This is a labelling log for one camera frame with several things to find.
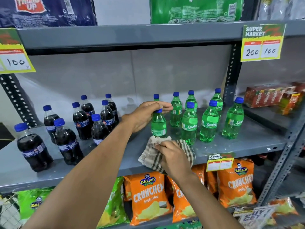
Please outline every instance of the checkered cloth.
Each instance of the checkered cloth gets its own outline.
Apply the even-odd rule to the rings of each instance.
[[[160,153],[155,148],[155,144],[161,144],[162,141],[166,140],[172,140],[170,136],[167,138],[160,138],[151,136],[150,139],[147,142],[146,148],[142,155],[139,157],[138,161],[142,163],[142,165],[151,168],[153,170],[159,171],[160,173],[164,173],[165,171],[161,167],[161,161],[163,154]],[[193,166],[196,155],[193,149],[191,149],[188,144],[185,142],[185,140],[177,140],[177,144],[181,147],[181,149],[186,153],[188,160],[190,162],[191,167]]]

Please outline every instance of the price tag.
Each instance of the price tag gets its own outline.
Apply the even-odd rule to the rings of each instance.
[[[35,71],[16,29],[0,29],[0,74]]]
[[[241,62],[279,59],[286,24],[245,25]]]
[[[209,154],[207,171],[232,168],[235,153]]]

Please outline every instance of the cola bottle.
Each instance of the cola bottle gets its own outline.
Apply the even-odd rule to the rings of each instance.
[[[93,114],[92,120],[92,138],[94,143],[99,145],[109,135],[110,132],[103,121],[101,121],[101,116],[99,114]]]
[[[106,100],[108,100],[108,106],[109,106],[109,107],[111,108],[111,110],[113,111],[115,123],[116,123],[116,125],[118,125],[118,123],[119,123],[120,121],[119,121],[119,117],[118,117],[118,115],[117,115],[116,104],[113,102],[110,93],[106,94]]]
[[[101,119],[111,132],[116,127],[114,114],[111,108],[108,106],[108,100],[102,100],[102,105]]]
[[[41,137],[30,132],[26,123],[17,124],[14,128],[16,132],[22,132],[17,138],[17,147],[32,170],[40,172],[48,169],[53,162],[53,158]]]
[[[93,126],[92,115],[95,114],[93,105],[89,102],[86,95],[82,95],[83,101],[81,108],[87,114],[91,127]]]
[[[43,123],[47,127],[47,131],[51,137],[52,143],[55,144],[56,127],[54,126],[54,120],[59,119],[59,116],[52,111],[51,105],[43,106],[43,110],[44,110]]]
[[[91,126],[87,114],[80,108],[78,102],[72,103],[74,107],[73,122],[78,131],[79,138],[87,140],[91,138]]]
[[[62,118],[56,119],[54,125],[56,126],[55,142],[65,163],[67,165],[78,164],[84,158],[84,155],[75,133],[69,127],[64,126],[65,121]]]

